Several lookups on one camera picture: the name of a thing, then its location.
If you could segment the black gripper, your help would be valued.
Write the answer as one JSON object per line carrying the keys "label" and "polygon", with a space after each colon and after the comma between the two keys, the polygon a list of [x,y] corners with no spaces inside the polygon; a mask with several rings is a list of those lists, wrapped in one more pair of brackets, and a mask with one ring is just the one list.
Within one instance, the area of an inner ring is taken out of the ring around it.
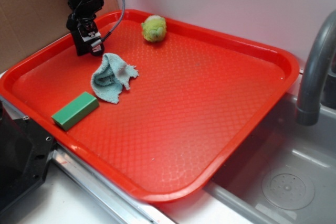
{"label": "black gripper", "polygon": [[78,55],[90,53],[102,56],[104,45],[96,23],[84,22],[78,26],[78,22],[94,20],[96,12],[102,9],[104,0],[68,0],[68,5],[72,12],[68,16],[66,27],[71,33],[79,32]]}

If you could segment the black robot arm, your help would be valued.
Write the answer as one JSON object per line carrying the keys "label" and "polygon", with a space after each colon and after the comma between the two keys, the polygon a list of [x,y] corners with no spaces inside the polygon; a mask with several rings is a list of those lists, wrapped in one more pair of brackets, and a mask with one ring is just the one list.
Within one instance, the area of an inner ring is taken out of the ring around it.
{"label": "black robot arm", "polygon": [[73,38],[78,56],[87,53],[101,56],[104,45],[95,23],[96,13],[102,10],[105,0],[68,0],[71,13],[66,27]]}

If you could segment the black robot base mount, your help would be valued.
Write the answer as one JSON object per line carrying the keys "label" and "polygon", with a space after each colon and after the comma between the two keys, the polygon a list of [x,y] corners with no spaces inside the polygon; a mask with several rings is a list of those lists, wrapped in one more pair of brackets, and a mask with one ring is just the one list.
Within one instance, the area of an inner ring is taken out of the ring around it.
{"label": "black robot base mount", "polygon": [[13,119],[1,104],[1,214],[41,186],[55,139],[30,118]]}

